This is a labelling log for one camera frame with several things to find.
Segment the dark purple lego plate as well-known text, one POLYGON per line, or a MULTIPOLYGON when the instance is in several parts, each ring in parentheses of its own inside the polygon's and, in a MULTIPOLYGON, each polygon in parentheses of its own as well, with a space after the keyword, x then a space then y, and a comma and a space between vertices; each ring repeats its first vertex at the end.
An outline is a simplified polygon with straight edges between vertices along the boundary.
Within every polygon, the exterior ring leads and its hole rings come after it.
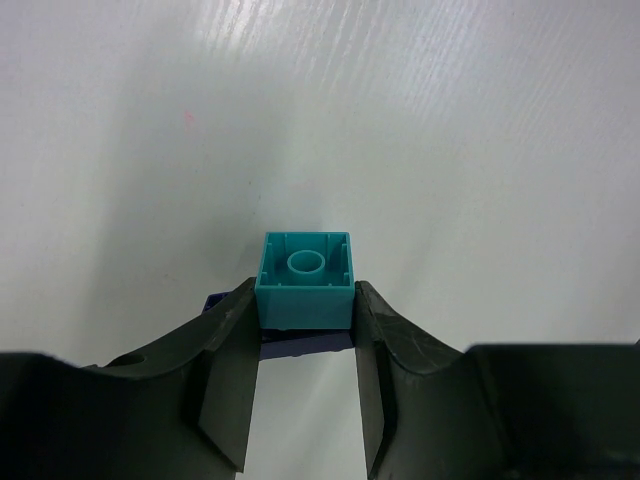
POLYGON ((210 295, 201 317, 217 352, 257 364, 352 348, 354 300, 352 286, 256 287, 210 295))

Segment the teal square lego brick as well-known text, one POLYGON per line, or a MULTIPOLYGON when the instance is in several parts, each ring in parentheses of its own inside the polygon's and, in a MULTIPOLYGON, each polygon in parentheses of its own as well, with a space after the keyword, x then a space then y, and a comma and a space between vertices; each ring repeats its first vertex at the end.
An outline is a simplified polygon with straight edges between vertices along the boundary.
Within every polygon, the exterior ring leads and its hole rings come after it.
POLYGON ((355 276, 347 232, 268 232, 254 292, 265 330, 348 330, 355 276))

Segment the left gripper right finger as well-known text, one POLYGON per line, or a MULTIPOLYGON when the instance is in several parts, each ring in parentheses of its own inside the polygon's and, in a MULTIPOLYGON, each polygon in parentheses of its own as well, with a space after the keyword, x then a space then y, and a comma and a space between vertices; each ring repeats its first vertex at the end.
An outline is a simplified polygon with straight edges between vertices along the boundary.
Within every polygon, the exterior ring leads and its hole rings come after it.
POLYGON ((371 479, 635 479, 639 349, 460 352, 355 287, 352 337, 371 479))

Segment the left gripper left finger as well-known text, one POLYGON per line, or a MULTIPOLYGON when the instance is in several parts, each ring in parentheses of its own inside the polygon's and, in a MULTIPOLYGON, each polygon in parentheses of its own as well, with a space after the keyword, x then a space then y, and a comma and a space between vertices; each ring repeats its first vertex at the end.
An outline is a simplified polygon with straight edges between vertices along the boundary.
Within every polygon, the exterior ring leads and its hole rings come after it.
POLYGON ((5 479, 232 479, 244 469, 261 334, 252 280, 105 366, 1 357, 5 479))

